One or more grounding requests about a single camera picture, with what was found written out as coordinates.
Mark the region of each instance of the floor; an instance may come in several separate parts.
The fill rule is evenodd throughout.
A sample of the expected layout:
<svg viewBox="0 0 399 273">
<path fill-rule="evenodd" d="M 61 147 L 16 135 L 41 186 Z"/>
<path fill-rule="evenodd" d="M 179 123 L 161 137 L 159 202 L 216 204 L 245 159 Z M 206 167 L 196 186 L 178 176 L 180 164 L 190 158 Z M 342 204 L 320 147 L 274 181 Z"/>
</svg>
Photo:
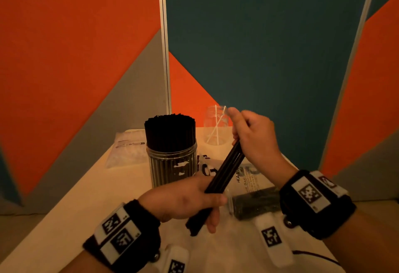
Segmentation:
<svg viewBox="0 0 399 273">
<path fill-rule="evenodd" d="M 399 232 L 399 204 L 396 201 L 357 202 L 357 207 Z M 0 263 L 10 254 L 45 215 L 0 215 Z"/>
</svg>

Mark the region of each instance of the container filled with black straws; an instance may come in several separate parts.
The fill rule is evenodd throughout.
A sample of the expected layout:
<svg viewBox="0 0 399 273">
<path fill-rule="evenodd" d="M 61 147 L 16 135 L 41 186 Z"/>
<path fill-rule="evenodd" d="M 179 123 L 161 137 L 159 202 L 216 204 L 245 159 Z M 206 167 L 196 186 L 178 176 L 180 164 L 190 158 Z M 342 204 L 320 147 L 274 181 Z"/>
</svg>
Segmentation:
<svg viewBox="0 0 399 273">
<path fill-rule="evenodd" d="M 161 115 L 144 123 L 152 187 L 194 175 L 197 171 L 196 122 L 182 114 Z"/>
</svg>

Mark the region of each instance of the person's left hand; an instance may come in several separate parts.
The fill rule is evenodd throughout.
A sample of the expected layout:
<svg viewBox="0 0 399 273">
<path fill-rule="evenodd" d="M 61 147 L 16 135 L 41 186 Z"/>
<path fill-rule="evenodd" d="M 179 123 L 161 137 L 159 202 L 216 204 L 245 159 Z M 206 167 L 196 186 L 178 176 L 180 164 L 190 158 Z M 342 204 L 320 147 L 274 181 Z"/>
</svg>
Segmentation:
<svg viewBox="0 0 399 273">
<path fill-rule="evenodd" d="M 139 203 L 161 222 L 172 218 L 182 220 L 197 214 L 199 210 L 213 208 L 206 226 L 210 233 L 219 224 L 219 207 L 227 203 L 223 194 L 205 194 L 213 176 L 195 175 L 167 185 L 151 189 L 138 198 Z"/>
</svg>

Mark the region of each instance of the person's right arm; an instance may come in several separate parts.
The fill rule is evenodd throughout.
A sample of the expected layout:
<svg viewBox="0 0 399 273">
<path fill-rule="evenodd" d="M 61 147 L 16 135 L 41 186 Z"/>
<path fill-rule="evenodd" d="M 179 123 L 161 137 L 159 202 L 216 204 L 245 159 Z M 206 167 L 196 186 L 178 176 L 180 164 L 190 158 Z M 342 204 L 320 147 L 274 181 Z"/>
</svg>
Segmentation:
<svg viewBox="0 0 399 273">
<path fill-rule="evenodd" d="M 234 143 L 239 138 L 247 159 L 281 188 L 298 170 L 282 156 L 273 122 L 247 110 L 228 113 Z M 399 234 L 359 210 L 323 242 L 348 273 L 399 272 Z"/>
</svg>

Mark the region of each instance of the person's left arm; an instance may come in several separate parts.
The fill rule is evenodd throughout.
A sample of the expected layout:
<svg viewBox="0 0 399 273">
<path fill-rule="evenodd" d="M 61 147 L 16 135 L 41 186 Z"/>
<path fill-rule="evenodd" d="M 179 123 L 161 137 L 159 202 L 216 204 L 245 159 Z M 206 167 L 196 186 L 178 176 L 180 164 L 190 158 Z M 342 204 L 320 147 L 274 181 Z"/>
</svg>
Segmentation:
<svg viewBox="0 0 399 273">
<path fill-rule="evenodd" d="M 223 194 L 205 194 L 212 176 L 196 175 L 184 180 L 151 189 L 138 198 L 138 202 L 161 222 L 186 219 L 199 210 L 213 208 L 206 221 L 210 233 L 219 224 L 219 207 L 227 203 Z M 109 268 L 87 251 L 81 252 L 60 273 L 108 273 Z"/>
</svg>

